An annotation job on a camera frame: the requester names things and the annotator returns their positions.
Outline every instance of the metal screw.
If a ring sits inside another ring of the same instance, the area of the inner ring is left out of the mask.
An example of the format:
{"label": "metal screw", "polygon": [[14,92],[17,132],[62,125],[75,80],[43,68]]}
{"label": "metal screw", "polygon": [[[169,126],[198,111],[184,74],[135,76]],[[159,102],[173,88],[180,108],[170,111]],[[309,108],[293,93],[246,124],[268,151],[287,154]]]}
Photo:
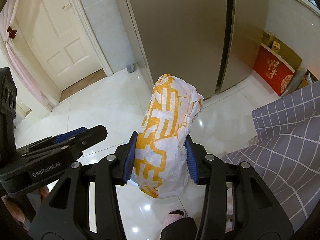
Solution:
{"label": "metal screw", "polygon": [[250,168],[250,164],[247,162],[243,162],[243,163],[241,163],[241,167],[244,169],[248,169],[248,168]]}
{"label": "metal screw", "polygon": [[116,156],[114,154],[110,154],[107,156],[108,161],[114,161],[116,159]]}
{"label": "metal screw", "polygon": [[71,168],[73,169],[76,169],[80,166],[80,163],[79,162],[74,162],[74,163],[71,163]]}
{"label": "metal screw", "polygon": [[206,159],[207,161],[213,161],[213,160],[214,160],[214,155],[212,155],[212,154],[207,154],[207,155],[205,156],[205,159]]}

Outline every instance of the white tile floor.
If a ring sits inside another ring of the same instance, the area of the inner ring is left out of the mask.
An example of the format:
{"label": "white tile floor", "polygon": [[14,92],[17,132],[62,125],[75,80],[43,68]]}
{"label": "white tile floor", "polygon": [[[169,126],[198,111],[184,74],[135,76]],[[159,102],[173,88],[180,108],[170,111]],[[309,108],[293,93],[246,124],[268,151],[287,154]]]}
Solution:
{"label": "white tile floor", "polygon": [[[79,91],[55,107],[48,116],[28,126],[23,120],[15,130],[17,147],[47,136],[98,124],[108,130],[105,141],[84,151],[83,164],[96,163],[117,146],[126,143],[141,125],[151,92],[139,70],[117,72]],[[246,147],[256,136],[251,112],[279,96],[255,72],[231,89],[205,101],[204,109],[193,124],[191,138],[204,145],[209,153],[223,156]],[[127,238],[158,239],[166,215],[173,209],[185,209],[188,216],[200,221],[204,186],[190,180],[184,194],[167,199],[154,199],[128,183],[117,187],[119,207]],[[94,199],[91,187],[90,199]],[[91,229],[94,231],[94,203],[90,204]]]}

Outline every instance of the tile wall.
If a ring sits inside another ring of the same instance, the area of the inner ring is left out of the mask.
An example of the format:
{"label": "tile wall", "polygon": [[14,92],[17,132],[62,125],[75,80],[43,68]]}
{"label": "tile wall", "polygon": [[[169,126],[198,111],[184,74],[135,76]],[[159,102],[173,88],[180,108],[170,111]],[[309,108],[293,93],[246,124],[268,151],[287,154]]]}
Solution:
{"label": "tile wall", "polygon": [[81,0],[94,34],[112,69],[135,63],[116,0]]}

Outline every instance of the cardboard box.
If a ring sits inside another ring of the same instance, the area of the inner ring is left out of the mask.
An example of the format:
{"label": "cardboard box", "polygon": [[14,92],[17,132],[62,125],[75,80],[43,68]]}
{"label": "cardboard box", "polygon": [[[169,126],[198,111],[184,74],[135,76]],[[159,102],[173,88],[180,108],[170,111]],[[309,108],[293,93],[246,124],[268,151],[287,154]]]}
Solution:
{"label": "cardboard box", "polygon": [[278,55],[283,58],[294,70],[297,70],[302,62],[302,58],[298,56],[292,49],[290,49],[281,40],[275,38],[275,41],[280,43],[280,50]]}
{"label": "cardboard box", "polygon": [[318,81],[318,79],[315,77],[315,75],[313,75],[313,73],[311,73],[310,70],[307,70],[307,73],[306,73],[306,75],[303,77],[303,79],[302,79],[300,85],[298,86],[297,90],[298,90],[298,89],[301,89],[301,88],[304,88],[304,87],[306,87],[306,86],[308,86],[308,85],[310,85],[310,84],[308,83],[307,79],[306,79],[306,76],[307,76],[308,74],[310,74],[310,77],[311,77],[311,80],[312,80],[313,83]]}
{"label": "cardboard box", "polygon": [[262,43],[267,47],[271,48],[273,41],[275,40],[275,35],[270,31],[264,31],[262,37]]}
{"label": "cardboard box", "polygon": [[272,49],[276,54],[279,54],[279,51],[280,51],[280,43],[277,42],[277,41],[273,41],[271,49]]}

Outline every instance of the checkered blanket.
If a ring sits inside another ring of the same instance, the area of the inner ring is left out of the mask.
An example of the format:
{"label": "checkered blanket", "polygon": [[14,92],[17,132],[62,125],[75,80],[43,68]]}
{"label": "checkered blanket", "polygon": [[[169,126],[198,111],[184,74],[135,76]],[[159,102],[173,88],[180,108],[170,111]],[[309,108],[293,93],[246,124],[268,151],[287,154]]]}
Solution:
{"label": "checkered blanket", "polygon": [[320,81],[255,109],[252,117],[259,142],[222,160],[249,162],[296,231],[320,199]]}

